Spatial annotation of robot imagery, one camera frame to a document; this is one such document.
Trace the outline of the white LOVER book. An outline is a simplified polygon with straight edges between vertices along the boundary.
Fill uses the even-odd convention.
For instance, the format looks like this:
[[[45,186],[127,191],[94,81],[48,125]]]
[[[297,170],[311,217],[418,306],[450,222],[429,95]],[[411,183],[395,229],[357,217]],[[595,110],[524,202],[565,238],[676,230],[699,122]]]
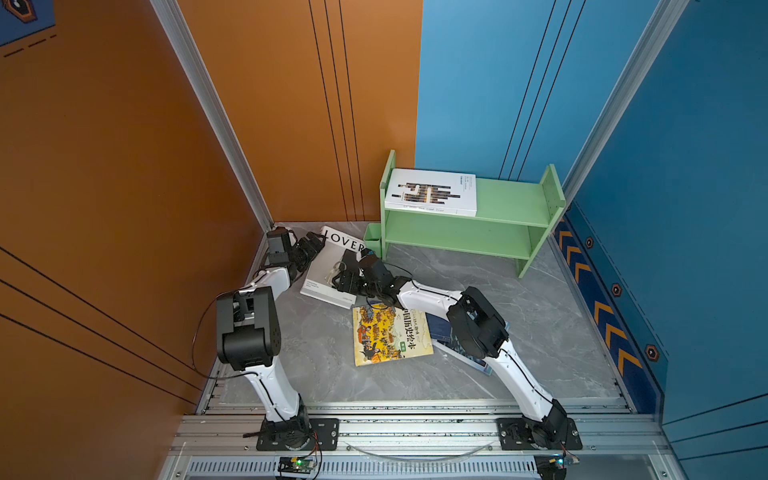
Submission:
[[[332,283],[333,278],[347,269],[345,260],[359,260],[365,243],[354,236],[336,230],[328,225],[321,229],[325,246],[312,261],[300,293],[304,296],[329,303],[344,309],[351,308],[356,296],[340,292]]]

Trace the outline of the white book with brown pattern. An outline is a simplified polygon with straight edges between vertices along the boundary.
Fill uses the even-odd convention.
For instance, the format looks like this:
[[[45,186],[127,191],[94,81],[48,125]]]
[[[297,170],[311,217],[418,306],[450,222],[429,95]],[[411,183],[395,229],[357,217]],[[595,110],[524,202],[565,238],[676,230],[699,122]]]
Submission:
[[[476,176],[395,168],[384,196],[388,210],[475,217]]]

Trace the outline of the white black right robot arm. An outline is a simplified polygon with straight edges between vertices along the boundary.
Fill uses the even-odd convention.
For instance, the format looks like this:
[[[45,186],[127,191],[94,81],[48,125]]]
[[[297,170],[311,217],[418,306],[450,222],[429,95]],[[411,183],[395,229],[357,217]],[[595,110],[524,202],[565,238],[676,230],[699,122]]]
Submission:
[[[513,395],[532,444],[540,449],[565,445],[569,418],[564,407],[524,364],[505,320],[479,289],[443,290],[395,276],[370,249],[364,249],[358,260],[342,262],[331,284],[340,292],[374,298],[388,307],[447,320],[465,352],[489,365]]]

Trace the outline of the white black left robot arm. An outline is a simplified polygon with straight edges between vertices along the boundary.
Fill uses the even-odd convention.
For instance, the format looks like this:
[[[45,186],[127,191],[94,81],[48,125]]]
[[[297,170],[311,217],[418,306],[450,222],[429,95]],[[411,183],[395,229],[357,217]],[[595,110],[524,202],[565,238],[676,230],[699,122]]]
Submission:
[[[272,438],[310,433],[300,394],[279,359],[281,330],[275,300],[308,270],[325,246],[317,233],[296,238],[278,227],[267,233],[265,265],[247,285],[216,298],[217,356],[247,378],[265,408],[262,431]]]

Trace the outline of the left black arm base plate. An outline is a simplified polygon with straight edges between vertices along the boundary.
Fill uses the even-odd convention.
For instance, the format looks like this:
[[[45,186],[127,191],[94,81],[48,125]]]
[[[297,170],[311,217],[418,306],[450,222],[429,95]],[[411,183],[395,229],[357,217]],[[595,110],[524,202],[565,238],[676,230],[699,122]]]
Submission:
[[[335,451],[339,439],[338,418],[296,418],[286,422],[264,420],[258,432],[258,451]]]

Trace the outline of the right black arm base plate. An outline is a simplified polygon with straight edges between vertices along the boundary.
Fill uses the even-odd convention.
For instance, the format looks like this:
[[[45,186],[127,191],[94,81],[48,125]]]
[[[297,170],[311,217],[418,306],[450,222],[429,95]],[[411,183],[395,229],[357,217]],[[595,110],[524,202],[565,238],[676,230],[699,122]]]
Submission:
[[[529,422],[523,417],[499,418],[496,427],[501,448],[505,451],[583,449],[580,433],[571,418],[566,418],[554,430],[547,430],[544,424]]]

